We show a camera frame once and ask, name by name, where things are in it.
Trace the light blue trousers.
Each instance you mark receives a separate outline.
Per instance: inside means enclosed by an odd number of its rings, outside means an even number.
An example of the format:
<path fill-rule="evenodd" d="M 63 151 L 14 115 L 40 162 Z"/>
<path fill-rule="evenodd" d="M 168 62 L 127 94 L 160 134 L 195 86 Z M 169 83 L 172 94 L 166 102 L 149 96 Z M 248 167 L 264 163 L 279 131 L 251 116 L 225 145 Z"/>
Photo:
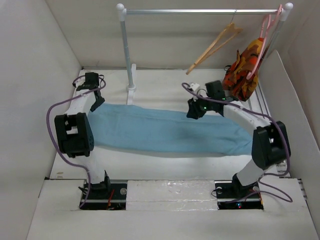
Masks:
<path fill-rule="evenodd" d="M 104 103 L 89 113 L 97 146 L 158 153 L 250 155 L 252 137 L 217 115 L 200 119 L 186 113 Z"/>

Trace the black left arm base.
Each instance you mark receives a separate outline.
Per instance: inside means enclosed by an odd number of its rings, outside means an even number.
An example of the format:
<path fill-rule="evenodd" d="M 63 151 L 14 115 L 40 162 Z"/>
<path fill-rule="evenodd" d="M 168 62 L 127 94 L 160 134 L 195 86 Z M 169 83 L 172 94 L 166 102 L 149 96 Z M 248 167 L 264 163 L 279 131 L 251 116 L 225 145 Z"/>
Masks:
<path fill-rule="evenodd" d="M 85 201 L 87 184 L 79 187 L 81 190 L 81 200 L 79 203 L 81 210 L 104 210 L 104 211 L 122 211 L 126 209 L 127 199 L 127 180 L 111 180 L 109 192 L 90 191 L 88 199 Z"/>

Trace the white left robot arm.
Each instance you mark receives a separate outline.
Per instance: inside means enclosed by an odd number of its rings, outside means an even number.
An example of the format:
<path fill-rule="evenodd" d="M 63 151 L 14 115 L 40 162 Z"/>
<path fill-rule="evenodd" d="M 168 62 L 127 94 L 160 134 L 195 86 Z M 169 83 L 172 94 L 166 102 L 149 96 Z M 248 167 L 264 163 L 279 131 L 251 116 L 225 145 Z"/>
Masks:
<path fill-rule="evenodd" d="M 101 96 L 103 76 L 87 72 L 73 83 L 75 88 L 68 110 L 54 118 L 57 145 L 62 154 L 75 159 L 89 174 L 87 183 L 79 189 L 90 200 L 107 199 L 112 193 L 110 178 L 94 156 L 95 140 L 88 114 L 100 107 L 105 99 Z"/>

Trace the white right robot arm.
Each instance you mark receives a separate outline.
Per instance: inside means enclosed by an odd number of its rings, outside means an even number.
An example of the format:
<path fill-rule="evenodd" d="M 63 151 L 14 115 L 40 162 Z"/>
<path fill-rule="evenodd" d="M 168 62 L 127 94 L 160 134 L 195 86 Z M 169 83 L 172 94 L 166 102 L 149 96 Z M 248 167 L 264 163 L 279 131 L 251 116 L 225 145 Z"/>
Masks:
<path fill-rule="evenodd" d="M 205 95 L 200 95 L 200 85 L 183 82 L 182 87 L 192 95 L 188 100 L 187 117 L 199 119 L 208 111 L 220 114 L 242 127 L 251 137 L 251 159 L 245 167 L 232 177 L 228 188 L 233 193 L 234 202 L 246 200 L 262 193 L 253 188 L 261 184 L 261 179 L 270 175 L 268 170 L 286 162 L 286 176 L 291 168 L 291 149 L 286 126 L 271 116 L 244 107 L 234 96 L 227 96 L 219 80 L 205 84 Z"/>

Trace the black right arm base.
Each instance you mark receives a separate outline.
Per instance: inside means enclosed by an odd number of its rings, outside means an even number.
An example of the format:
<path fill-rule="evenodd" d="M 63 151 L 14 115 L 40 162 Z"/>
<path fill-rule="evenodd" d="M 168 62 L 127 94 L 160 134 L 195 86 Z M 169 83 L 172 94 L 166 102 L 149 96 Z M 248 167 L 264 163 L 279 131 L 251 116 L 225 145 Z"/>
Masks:
<path fill-rule="evenodd" d="M 218 210 L 263 210 L 258 183 L 241 186 L 232 180 L 215 180 L 211 196 L 217 200 Z"/>

